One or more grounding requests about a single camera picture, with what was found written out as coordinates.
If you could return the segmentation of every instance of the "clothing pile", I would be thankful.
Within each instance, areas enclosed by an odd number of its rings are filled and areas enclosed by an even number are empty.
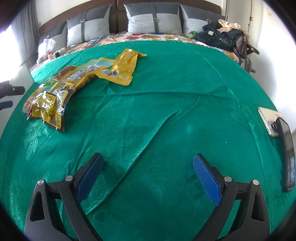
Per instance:
[[[234,52],[239,58],[239,65],[242,58],[247,60],[247,46],[250,46],[250,38],[248,33],[237,23],[228,23],[220,19],[218,22],[203,26],[202,32],[192,31],[187,36],[209,46]],[[250,67],[246,64],[245,70],[250,71]]]

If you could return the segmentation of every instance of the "small bottle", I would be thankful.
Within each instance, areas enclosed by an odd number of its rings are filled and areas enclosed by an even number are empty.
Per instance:
[[[52,56],[52,52],[49,52],[49,53],[47,54],[47,56],[48,56],[48,59],[49,59],[50,61],[54,59],[54,57]]]

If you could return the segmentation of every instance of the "green bedsheet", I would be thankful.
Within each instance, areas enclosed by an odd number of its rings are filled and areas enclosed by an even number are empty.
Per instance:
[[[95,78],[68,102],[64,133],[25,120],[22,105],[39,83],[66,65],[115,59],[125,48],[147,54],[131,84]],[[295,190],[281,190],[280,141],[268,136],[257,112],[274,105],[217,50],[179,42],[117,43],[59,58],[32,76],[37,83],[0,140],[0,199],[21,230],[37,180],[60,181],[94,152],[103,154],[105,164],[82,207],[106,241],[192,240],[215,206],[192,168],[196,153],[235,181],[259,180],[271,231],[296,197]]]

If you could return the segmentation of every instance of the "plastic food package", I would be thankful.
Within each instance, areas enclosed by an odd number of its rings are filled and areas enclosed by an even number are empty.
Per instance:
[[[107,79],[116,84],[129,85],[136,68],[137,60],[146,56],[132,49],[125,49],[114,61],[111,69],[96,71],[99,78]]]
[[[50,91],[43,90],[35,96],[27,113],[27,119],[42,119],[50,127],[64,131],[64,111],[71,95],[88,84],[90,79],[95,76],[95,71],[107,68],[113,62],[114,60],[106,58],[91,60],[65,74],[59,84],[51,87]]]
[[[47,54],[53,50],[55,43],[56,41],[53,39],[43,40],[43,43],[38,46],[37,64],[41,64],[43,61],[47,60]]]
[[[63,81],[63,78],[66,77],[67,74],[70,74],[71,71],[73,71],[75,68],[77,68],[77,66],[66,66],[65,68],[63,68],[61,71],[59,71],[55,77],[51,77],[49,79],[47,79],[43,84],[41,84],[31,95],[30,97],[27,99],[27,101],[25,102],[22,111],[24,113],[28,113],[30,105],[32,103],[32,101],[35,99],[35,97],[44,92],[47,91],[49,93],[51,93],[52,91],[55,90],[55,88]]]

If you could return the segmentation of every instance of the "white plastic bag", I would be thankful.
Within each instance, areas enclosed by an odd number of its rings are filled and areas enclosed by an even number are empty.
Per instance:
[[[47,54],[53,50],[55,43],[56,41],[53,39],[43,40],[43,43],[38,47],[37,64],[41,64],[43,61],[47,60]]]

